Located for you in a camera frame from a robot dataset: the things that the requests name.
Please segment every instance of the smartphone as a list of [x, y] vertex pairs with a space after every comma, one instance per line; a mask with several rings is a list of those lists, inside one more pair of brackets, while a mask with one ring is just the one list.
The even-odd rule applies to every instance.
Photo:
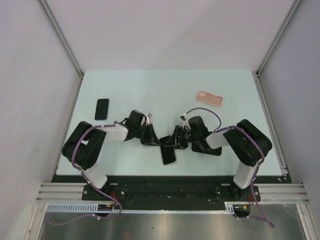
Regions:
[[196, 95], [195, 99], [198, 102], [209, 104], [212, 106], [215, 106], [217, 108], [220, 108], [222, 105], [222, 102], [224, 98], [222, 96], [217, 96], [212, 93], [206, 92], [206, 91], [199, 91]]
[[174, 146], [165, 147], [166, 142], [171, 136], [165, 136], [160, 139], [160, 151], [163, 165], [167, 166], [174, 164], [177, 161]]
[[96, 109], [95, 109], [95, 120], [107, 120], [108, 117], [108, 108], [109, 108], [109, 99], [98, 99], [96, 102]]

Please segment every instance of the phone case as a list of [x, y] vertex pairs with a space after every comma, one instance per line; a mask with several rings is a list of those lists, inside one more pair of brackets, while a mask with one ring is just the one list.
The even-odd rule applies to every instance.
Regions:
[[217, 96], [206, 91], [199, 91], [195, 98], [198, 102], [209, 104], [220, 108], [224, 98], [222, 96]]

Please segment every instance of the black rectangular object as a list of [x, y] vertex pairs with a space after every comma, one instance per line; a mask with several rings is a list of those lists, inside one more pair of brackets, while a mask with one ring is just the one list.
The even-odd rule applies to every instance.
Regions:
[[98, 101], [96, 102], [94, 119], [95, 120], [107, 120], [108, 109], [109, 109], [109, 99], [108, 98], [98, 99]]
[[165, 147], [166, 142], [170, 139], [170, 136], [165, 136], [160, 139], [160, 150], [163, 165], [173, 164], [177, 161], [176, 152], [174, 146]]

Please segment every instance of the gray wall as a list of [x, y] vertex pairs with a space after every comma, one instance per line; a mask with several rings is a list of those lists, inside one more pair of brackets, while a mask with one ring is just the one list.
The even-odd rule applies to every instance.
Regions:
[[320, 223], [320, 1], [306, 0], [261, 75], [287, 162]]
[[79, 78], [36, 0], [0, 7], [0, 239], [34, 202], [62, 144]]

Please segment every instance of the white tabletop surface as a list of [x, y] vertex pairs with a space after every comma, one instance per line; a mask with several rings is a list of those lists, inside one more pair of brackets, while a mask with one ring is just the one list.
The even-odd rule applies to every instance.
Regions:
[[[223, 97], [220, 108], [196, 101], [198, 91]], [[109, 99], [108, 119], [95, 120], [98, 99]], [[134, 109], [151, 113], [150, 121], [160, 139], [171, 135], [180, 116], [196, 107], [208, 108], [222, 119], [222, 127], [248, 119], [269, 139], [270, 132], [249, 69], [232, 70], [132, 70], [86, 71], [71, 119], [67, 138], [79, 122], [92, 125], [122, 121]], [[201, 116], [209, 131], [218, 126], [216, 117], [196, 110], [189, 117]], [[225, 176], [237, 172], [239, 159], [230, 146], [221, 156], [176, 150], [177, 162], [164, 166], [160, 148], [143, 146], [139, 139], [119, 141], [102, 146], [98, 162], [106, 175], [120, 176]], [[60, 157], [57, 175], [79, 175], [71, 163]], [[258, 175], [280, 176], [281, 170], [274, 148], [268, 153]]]

